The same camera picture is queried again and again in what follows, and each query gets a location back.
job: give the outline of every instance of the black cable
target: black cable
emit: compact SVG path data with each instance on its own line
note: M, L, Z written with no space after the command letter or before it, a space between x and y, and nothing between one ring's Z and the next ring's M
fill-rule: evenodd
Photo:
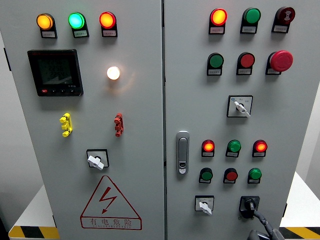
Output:
M271 224L266 220L266 218L260 212L255 210L253 215L259 219L259 221L264 226L264 228L265 228L266 232L268 233L268 235L270 236L270 238L273 239L274 228L271 226Z

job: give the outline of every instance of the illuminated indicator light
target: illuminated indicator light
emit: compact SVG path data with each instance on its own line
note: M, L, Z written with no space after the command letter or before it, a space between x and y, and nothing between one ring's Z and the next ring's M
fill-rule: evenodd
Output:
M113 13L106 11L101 13L99 18L100 24L105 29L111 29L116 24L116 17Z
M282 7L275 16L281 24L288 25L295 19L296 12L292 7Z
M253 180L258 180L261 178L262 173L260 171L259 168L253 168L249 171L249 176L250 178L252 178Z
M238 140L232 140L228 143L228 149L233 153L237 153L241 149L241 144Z
M234 181L238 178L238 174L234 171L232 172L229 172L227 175L226 175L226 179L229 180L229 181Z
M240 63L244 68L249 68L255 63L255 57L252 54L247 53L242 56Z
M49 14L42 13L42 14L39 14L38 17L36 18L36 24L42 30L49 30L54 25L54 21Z
M215 54L210 58L210 65L213 68L219 68L224 63L224 59L221 55Z
M228 15L227 15L226 10L224 10L222 8L217 8L212 11L210 19L214 25L222 26L226 23L227 17L228 17Z
M249 24L257 23L260 20L260 18L261 18L261 12L257 8L250 8L244 14L244 19Z
M270 66L277 72L284 72L288 70L293 62L294 57L286 50L277 51L270 58Z
M202 143L202 148L206 152L212 152L215 149L215 143L212 140L205 140Z
M111 80L117 80L120 77L120 70L116 66L109 67L109 69L106 71L106 75Z
M254 148L257 152L263 153L267 150L268 145L265 141L263 140L258 140L254 143Z
M69 24L73 29L81 29L85 25L85 17L79 13L74 12L69 15Z

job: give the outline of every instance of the white light bulb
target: white light bulb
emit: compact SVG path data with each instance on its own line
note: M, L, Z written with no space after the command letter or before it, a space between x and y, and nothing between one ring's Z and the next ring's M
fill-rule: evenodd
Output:
M109 69L106 71L106 75L108 78L111 80L117 80L120 77L120 70L116 66L111 66Z

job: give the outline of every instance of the gray metal panel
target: gray metal panel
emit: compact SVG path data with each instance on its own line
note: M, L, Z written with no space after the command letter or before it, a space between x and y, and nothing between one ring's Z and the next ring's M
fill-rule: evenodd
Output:
M243 240L251 229L265 232L257 219L239 219L241 196L260 196L259 210L279 227L319 85L319 1L172 0L165 2L165 78L167 144L167 234L169 240ZM276 11L293 7L289 33L271 33ZM257 34L240 34L243 12L261 11ZM213 9L228 13L224 35L208 36ZM269 54L285 49L292 67L265 76ZM224 58L222 76L206 76L211 53ZM255 56L251 76L236 76L243 52ZM253 95L251 117L227 118L229 95ZM190 133L189 171L176 171L176 134ZM215 143L214 158L201 158L201 144ZM227 144L242 144L239 158L225 157ZM256 140L268 144L266 157L252 158ZM212 169L211 184L198 183L200 170ZM223 184L235 168L235 184ZM251 168L260 168L260 184L247 184ZM212 216L195 212L195 195L214 195Z
M101 37L99 16L105 11L117 18L118 38ZM84 14L89 38L73 38L72 12ZM58 39L41 38L41 13L55 18ZM161 22L160 0L1 0L4 45L61 239L164 238ZM84 95L38 97L27 57L31 49L76 49ZM111 66L120 68L117 82L107 79ZM67 138L59 123L65 112L73 123ZM120 138L118 112L124 121ZM108 149L110 167L89 168L87 149ZM81 227L80 215L103 175L140 215L142 230ZM117 200L111 207L120 208Z

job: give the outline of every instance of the lightning bolt symbol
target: lightning bolt symbol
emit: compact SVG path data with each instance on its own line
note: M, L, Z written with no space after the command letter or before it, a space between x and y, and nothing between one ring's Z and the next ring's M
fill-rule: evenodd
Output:
M103 202L103 201L106 201L106 200L111 200L111 202L109 203L109 205L105 208L105 209L102 209L102 213L101 214L104 214L106 213L108 210L108 207L113 203L113 201L117 198L117 196L112 196L112 197L108 197L108 198L104 198L108 192L111 190L111 187L107 187L106 190L104 191L104 194L102 195L102 197L100 198L99 202Z

